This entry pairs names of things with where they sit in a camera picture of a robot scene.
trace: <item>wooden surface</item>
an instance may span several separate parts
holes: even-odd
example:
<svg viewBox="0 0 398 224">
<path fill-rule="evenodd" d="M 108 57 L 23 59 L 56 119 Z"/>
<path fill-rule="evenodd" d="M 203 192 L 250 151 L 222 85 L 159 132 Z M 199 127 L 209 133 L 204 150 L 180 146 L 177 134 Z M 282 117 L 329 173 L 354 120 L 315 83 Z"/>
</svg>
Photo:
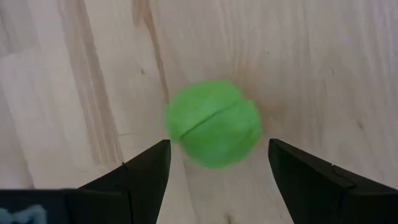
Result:
<svg viewBox="0 0 398 224">
<path fill-rule="evenodd" d="M 0 0 L 0 187 L 109 172 L 206 79 L 253 99 L 264 136 L 225 170 L 173 146 L 158 223 L 292 223 L 269 138 L 398 188 L 396 0 Z"/>
</svg>

